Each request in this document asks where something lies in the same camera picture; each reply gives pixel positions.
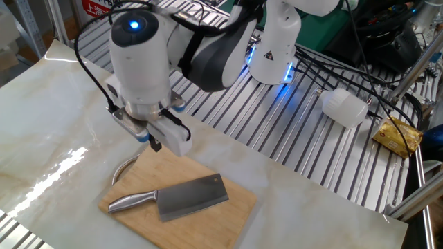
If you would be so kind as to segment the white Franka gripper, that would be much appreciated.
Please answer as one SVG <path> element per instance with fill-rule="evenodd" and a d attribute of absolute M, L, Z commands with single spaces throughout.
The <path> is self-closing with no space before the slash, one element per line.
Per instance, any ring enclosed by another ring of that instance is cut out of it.
<path fill-rule="evenodd" d="M 182 111 L 185 101 L 171 90 L 168 80 L 131 80 L 121 83 L 116 75 L 105 80 L 118 109 L 114 120 L 139 142 L 149 142 L 159 152 L 162 145 L 177 156 L 192 146 L 191 132 L 173 111 Z"/>

